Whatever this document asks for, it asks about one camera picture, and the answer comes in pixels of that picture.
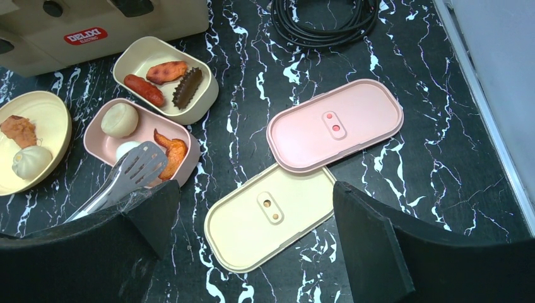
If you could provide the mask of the fried chicken piece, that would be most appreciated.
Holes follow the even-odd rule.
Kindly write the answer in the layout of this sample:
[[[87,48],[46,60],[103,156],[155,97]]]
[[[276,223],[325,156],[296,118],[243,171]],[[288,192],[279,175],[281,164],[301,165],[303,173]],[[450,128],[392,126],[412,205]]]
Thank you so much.
[[[37,144],[35,125],[26,117],[11,115],[1,123],[1,132],[24,149]]]

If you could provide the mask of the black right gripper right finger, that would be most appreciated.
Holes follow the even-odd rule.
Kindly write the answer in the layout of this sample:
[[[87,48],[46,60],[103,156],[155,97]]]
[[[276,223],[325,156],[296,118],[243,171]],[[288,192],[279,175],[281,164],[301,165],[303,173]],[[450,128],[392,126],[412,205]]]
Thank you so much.
[[[533,302],[534,240],[449,232],[338,181],[334,216],[355,302]]]

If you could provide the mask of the white boiled egg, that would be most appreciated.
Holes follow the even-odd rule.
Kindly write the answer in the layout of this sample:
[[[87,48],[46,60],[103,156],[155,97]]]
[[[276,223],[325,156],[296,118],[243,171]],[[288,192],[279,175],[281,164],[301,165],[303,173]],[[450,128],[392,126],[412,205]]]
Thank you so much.
[[[119,161],[127,152],[139,146],[140,144],[141,143],[138,141],[127,141],[119,145],[115,151],[115,159]]]

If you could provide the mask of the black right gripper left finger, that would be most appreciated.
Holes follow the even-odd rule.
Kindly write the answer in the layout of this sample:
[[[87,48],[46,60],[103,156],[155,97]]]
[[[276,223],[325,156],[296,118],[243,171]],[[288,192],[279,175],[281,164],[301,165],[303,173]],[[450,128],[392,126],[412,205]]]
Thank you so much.
[[[167,181],[72,222],[2,235],[1,301],[141,302],[179,199],[179,183]]]

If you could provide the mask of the round beige bun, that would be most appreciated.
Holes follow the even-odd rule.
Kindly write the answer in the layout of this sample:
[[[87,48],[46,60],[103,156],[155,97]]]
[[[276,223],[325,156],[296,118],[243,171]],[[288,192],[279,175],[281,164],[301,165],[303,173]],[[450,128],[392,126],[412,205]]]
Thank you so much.
[[[101,130],[113,138],[125,138],[135,132],[138,121],[138,112],[133,106],[118,103],[104,114]]]

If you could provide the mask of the grilled red sausage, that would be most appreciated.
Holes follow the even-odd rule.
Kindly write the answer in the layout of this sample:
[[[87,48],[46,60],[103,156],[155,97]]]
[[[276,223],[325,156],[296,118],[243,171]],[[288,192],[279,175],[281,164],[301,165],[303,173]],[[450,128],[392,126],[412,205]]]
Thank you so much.
[[[185,61],[169,61],[150,67],[146,79],[156,85],[163,85],[182,77],[187,70]]]

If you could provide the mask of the dark brown sea cucumber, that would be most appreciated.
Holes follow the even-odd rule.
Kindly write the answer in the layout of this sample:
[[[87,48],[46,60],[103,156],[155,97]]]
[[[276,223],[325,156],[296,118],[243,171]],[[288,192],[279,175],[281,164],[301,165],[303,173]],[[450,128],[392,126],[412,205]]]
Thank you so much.
[[[203,73],[199,68],[192,68],[185,75],[173,92],[172,103],[179,110],[185,109],[203,80]]]

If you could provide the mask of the white metal food tongs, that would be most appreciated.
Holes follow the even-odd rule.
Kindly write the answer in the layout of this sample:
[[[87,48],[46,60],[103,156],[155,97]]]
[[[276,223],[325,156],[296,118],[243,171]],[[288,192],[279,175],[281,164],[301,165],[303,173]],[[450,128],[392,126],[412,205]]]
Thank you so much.
[[[103,186],[78,208],[66,222],[116,205],[131,192],[148,186],[163,172],[168,158],[160,147],[145,141],[125,153],[112,167]]]

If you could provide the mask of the orange chicken wing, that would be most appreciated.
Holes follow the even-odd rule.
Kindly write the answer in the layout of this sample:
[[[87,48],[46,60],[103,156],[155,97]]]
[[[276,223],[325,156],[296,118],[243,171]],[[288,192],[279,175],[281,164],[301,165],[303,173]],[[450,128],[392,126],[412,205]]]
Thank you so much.
[[[164,135],[160,134],[157,129],[154,129],[153,138],[156,144],[164,147],[165,155],[168,159],[168,164],[164,168],[163,172],[158,176],[161,180],[170,180],[176,171],[178,171],[181,163],[184,161],[188,152],[186,143],[181,139],[168,139]]]

